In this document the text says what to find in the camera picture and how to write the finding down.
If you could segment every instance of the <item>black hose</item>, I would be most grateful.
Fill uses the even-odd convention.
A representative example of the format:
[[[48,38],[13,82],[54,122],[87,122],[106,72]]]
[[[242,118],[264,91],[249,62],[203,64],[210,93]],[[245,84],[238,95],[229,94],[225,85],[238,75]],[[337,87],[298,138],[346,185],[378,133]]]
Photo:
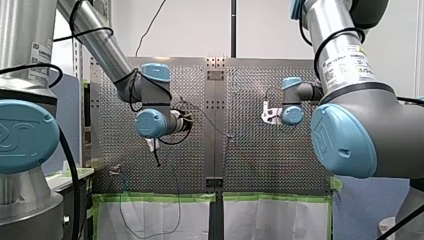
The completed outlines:
[[[237,0],[231,0],[231,58],[237,57]]]
[[[62,145],[63,152],[65,153],[66,160],[69,164],[69,170],[71,171],[72,186],[74,190],[74,219],[72,223],[72,240],[78,240],[79,235],[79,222],[80,222],[80,186],[78,180],[78,171],[75,164],[74,157],[72,156],[71,149],[69,148],[68,141],[63,134],[62,129],[60,130],[60,144]]]
[[[403,226],[408,224],[410,221],[412,221],[414,218],[418,217],[421,213],[424,212],[424,205],[413,211],[411,214],[406,216],[402,221],[396,223],[396,225],[389,229],[389,231],[385,232],[383,235],[381,235],[377,240],[385,240],[388,237],[390,237],[393,233],[395,233],[397,230],[401,229]]]

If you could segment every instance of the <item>metal bracket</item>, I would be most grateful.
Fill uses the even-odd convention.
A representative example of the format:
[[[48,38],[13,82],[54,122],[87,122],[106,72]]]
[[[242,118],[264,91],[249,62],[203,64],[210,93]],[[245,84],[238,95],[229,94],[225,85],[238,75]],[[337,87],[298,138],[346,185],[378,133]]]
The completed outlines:
[[[207,188],[222,188],[224,186],[224,179],[222,177],[206,178]]]
[[[224,71],[208,71],[208,80],[224,81]]]

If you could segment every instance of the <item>white wall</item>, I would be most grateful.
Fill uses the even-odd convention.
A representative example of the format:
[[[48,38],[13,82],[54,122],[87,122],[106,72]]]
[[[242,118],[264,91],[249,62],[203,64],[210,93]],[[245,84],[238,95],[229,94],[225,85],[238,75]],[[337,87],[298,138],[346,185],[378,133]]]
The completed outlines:
[[[420,1],[408,0],[405,4],[405,0],[390,0],[382,22],[370,32],[365,44],[378,79],[402,96],[414,96],[418,91]],[[112,26],[126,55],[134,56],[139,38],[161,2],[112,0]],[[230,0],[167,1],[139,56],[230,55],[230,7]],[[312,59],[312,50],[301,39],[289,12],[289,0],[239,0],[238,57]]]
[[[68,22],[56,11],[56,24],[54,38],[67,37],[71,35]],[[53,44],[52,64],[59,66],[62,71],[73,76],[72,40],[57,42]]]
[[[112,27],[128,56],[134,56],[161,0],[112,0]],[[139,56],[222,56],[230,49],[230,1],[169,0],[165,3]]]

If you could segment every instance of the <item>label sticker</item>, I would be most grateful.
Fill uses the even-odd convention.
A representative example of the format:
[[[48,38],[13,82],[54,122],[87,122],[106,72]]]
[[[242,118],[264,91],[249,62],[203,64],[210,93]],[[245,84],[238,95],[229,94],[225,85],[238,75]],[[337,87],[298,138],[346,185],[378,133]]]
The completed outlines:
[[[327,88],[346,83],[376,81],[367,55],[360,46],[347,46],[342,54],[322,64]]]
[[[32,43],[31,63],[50,63],[52,51],[36,42]],[[48,83],[50,69],[47,67],[31,68],[28,73],[28,79],[38,82]]]

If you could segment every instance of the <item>white cloth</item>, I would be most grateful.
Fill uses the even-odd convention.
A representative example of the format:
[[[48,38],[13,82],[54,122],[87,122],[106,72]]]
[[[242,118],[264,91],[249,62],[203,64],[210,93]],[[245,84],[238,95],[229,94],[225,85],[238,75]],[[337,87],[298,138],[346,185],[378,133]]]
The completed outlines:
[[[327,240],[328,203],[224,202],[225,239]]]
[[[149,240],[207,240],[209,202],[181,203],[181,220],[172,234],[158,235]],[[171,232],[178,223],[178,203],[122,202],[122,213],[128,227],[140,238]],[[97,221],[97,239],[137,240],[124,224],[119,202],[102,203]]]

